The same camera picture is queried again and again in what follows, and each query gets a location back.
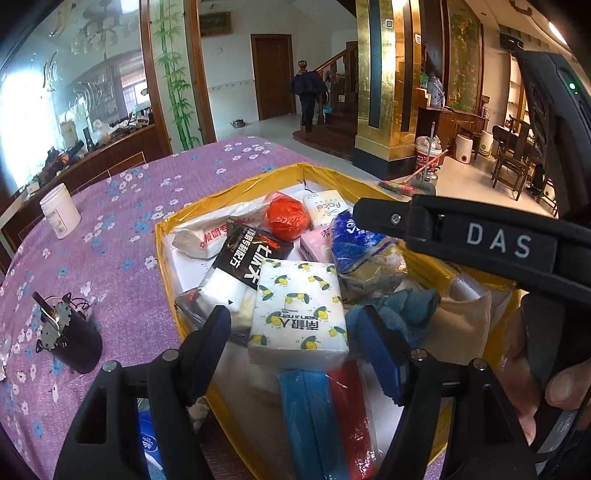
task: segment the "white tissue pack with lemon pattern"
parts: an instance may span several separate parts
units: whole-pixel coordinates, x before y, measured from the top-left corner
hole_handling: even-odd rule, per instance
[[[266,260],[248,342],[250,362],[327,370],[341,366],[348,352],[334,264]]]

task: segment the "floral tablecloth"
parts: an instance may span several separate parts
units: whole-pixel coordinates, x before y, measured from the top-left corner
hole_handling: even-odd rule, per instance
[[[105,361],[141,364],[180,344],[157,268],[155,223],[243,179],[302,161],[308,159],[262,138],[206,145],[75,195],[82,221],[65,239],[45,220],[27,236],[0,287],[0,333],[12,335],[0,421],[41,479],[53,477],[74,414]],[[35,353],[35,290],[44,297],[71,291],[92,304],[92,324],[103,338],[93,372],[80,375],[48,352]]]

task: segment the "fingernail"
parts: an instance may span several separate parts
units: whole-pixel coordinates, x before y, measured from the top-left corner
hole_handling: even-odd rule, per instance
[[[550,385],[550,401],[560,403],[568,399],[573,391],[573,383],[574,379],[571,372],[559,374],[552,380]]]

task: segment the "bright window light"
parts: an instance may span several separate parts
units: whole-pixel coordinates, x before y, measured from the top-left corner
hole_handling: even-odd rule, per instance
[[[550,31],[554,34],[554,36],[556,38],[558,38],[566,46],[568,46],[567,43],[566,43],[566,40],[563,38],[563,36],[558,31],[558,28],[556,28],[552,22],[548,22],[548,26],[550,27]]]
[[[139,0],[120,0],[121,1],[121,11],[124,14],[129,14],[131,12],[135,12],[139,10]]]
[[[43,77],[31,71],[7,75],[0,90],[0,144],[17,188],[39,173],[51,147],[59,147],[55,127]]]

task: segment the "framed picture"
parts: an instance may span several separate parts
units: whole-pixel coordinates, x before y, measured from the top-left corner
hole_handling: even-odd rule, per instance
[[[230,12],[199,15],[199,29],[202,37],[232,34]]]

